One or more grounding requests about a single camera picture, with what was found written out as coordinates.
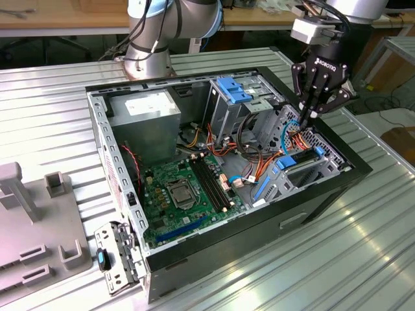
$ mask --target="blue tab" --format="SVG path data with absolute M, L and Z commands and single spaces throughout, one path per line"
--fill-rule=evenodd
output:
M 324 154 L 326 154 L 326 152 L 324 151 L 324 149 L 323 149 L 322 147 L 320 147 L 320 146 L 317 146 L 317 147 L 316 147 L 316 153 L 317 153 L 320 157 L 322 157 L 322 156 L 324 156 Z
M 227 78 L 219 78 L 218 79 L 218 85 L 223 91 L 237 91 L 239 88 L 241 88 L 241 85 L 237 83 L 233 78 L 227 77 Z
M 219 78 L 217 82 L 222 91 L 229 96 L 232 104 L 249 102 L 253 99 L 251 95 L 244 92 L 242 85 L 237 83 L 233 78 Z
M 261 185 L 261 188 L 259 188 L 259 190 L 257 191 L 257 193 L 254 196 L 254 201 L 258 200 L 258 197 L 264 191 L 264 188 L 268 185 L 268 183 L 270 182 L 270 180 L 271 179 L 269 178 L 269 176 L 267 176 L 267 178 L 265 178 L 264 182 Z
M 98 262 L 102 264 L 104 262 L 104 255 L 102 253 L 98 254 Z
M 289 155 L 287 157 L 282 157 L 281 159 L 277 160 L 277 166 L 281 170 L 284 170 L 287 167 L 291 167 L 295 164 L 297 164 L 297 162 L 295 162 L 295 160 Z

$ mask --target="cpu socket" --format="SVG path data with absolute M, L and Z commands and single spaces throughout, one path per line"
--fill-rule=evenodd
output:
M 166 184 L 174 206 L 178 209 L 190 209 L 196 203 L 195 192 L 187 179 L 177 179 Z

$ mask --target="small black knob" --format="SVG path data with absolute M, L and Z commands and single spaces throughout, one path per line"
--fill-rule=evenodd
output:
M 106 249 L 97 249 L 97 258 L 100 271 L 108 271 L 111 269 L 110 258 Z

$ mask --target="workbench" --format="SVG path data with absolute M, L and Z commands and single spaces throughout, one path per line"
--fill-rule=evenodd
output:
M 179 75 L 268 66 L 291 84 L 291 63 L 270 49 L 172 56 Z M 118 219 L 95 146 L 85 86 L 126 81 L 121 64 L 0 71 L 0 163 L 23 181 L 71 176 L 91 256 L 96 228 Z M 91 269 L 3 310 L 413 310 L 414 169 L 345 109 L 324 117 L 373 172 L 319 219 L 147 306 L 139 286 L 111 298 Z
M 4 0 L 0 8 L 35 8 L 27 19 L 7 14 L 0 15 L 0 37 L 29 36 L 75 36 L 129 33 L 129 18 L 125 13 L 87 13 L 81 11 L 77 0 Z M 291 12 L 268 14 L 260 8 L 224 9 L 225 31 L 242 30 L 289 30 L 295 15 Z M 400 18 L 382 19 L 375 28 L 401 28 L 415 24 L 415 14 Z

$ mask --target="sticker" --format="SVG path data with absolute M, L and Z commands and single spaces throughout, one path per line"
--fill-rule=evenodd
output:
M 170 112 L 176 105 L 170 101 L 166 93 L 142 94 L 145 97 L 130 99 L 125 102 L 125 106 L 130 115 L 142 115 L 152 112 Z

